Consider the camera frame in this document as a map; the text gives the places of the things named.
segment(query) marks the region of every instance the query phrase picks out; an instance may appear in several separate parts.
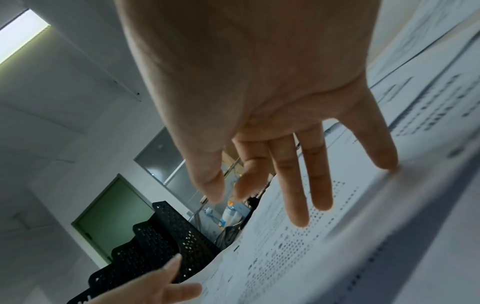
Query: ceiling light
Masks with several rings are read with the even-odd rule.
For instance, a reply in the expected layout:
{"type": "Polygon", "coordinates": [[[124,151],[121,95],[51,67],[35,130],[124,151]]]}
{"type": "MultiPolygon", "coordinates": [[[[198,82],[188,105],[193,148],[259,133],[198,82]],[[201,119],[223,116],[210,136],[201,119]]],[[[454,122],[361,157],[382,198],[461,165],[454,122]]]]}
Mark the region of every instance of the ceiling light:
{"type": "Polygon", "coordinates": [[[0,30],[0,64],[49,26],[28,10],[0,30]]]}

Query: paper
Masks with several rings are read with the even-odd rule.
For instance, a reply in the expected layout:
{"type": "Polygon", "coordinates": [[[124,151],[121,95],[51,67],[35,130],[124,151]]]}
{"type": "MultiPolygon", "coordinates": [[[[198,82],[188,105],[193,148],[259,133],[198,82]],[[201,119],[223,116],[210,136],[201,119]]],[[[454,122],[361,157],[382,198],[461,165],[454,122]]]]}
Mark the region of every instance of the paper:
{"type": "Polygon", "coordinates": [[[368,85],[377,84],[479,9],[478,0],[423,0],[412,19],[369,65],[368,85]]]}
{"type": "Polygon", "coordinates": [[[241,239],[189,279],[204,288],[191,303],[331,304],[347,297],[331,288],[448,188],[480,149],[479,30],[477,23],[421,54],[374,90],[398,148],[398,172],[375,168],[349,131],[336,127],[325,138],[333,209],[313,208],[300,157],[310,225],[289,222],[274,179],[241,239]]]}

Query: fingernail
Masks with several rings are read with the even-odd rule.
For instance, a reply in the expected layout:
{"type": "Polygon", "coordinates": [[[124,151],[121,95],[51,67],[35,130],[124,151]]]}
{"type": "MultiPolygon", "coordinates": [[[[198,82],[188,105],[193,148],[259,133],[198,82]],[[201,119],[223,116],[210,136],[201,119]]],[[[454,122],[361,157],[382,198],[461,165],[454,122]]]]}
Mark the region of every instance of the fingernail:
{"type": "Polygon", "coordinates": [[[180,262],[182,261],[182,255],[180,253],[177,253],[174,257],[168,261],[163,268],[166,270],[171,269],[173,266],[177,266],[180,262]]]}

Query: door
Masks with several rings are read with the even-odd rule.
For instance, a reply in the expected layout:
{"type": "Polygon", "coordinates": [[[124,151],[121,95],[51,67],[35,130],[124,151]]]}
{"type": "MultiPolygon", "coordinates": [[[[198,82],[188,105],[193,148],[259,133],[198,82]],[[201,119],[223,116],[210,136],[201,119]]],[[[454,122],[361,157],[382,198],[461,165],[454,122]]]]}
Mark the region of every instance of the door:
{"type": "Polygon", "coordinates": [[[112,249],[134,237],[132,226],[148,220],[153,213],[150,203],[117,178],[74,226],[101,256],[111,261],[112,249]]]}

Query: ceiling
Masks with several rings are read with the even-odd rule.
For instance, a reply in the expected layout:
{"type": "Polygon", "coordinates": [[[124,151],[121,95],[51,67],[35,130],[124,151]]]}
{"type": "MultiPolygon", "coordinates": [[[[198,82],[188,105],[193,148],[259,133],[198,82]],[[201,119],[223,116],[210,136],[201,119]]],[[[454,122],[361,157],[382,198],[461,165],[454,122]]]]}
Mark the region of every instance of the ceiling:
{"type": "Polygon", "coordinates": [[[74,155],[59,155],[88,135],[107,106],[125,95],[137,103],[146,91],[113,2],[0,0],[0,8],[0,28],[27,8],[52,25],[0,64],[0,222],[5,223],[29,208],[19,199],[37,203],[27,185],[50,163],[75,163],[74,155]]]}

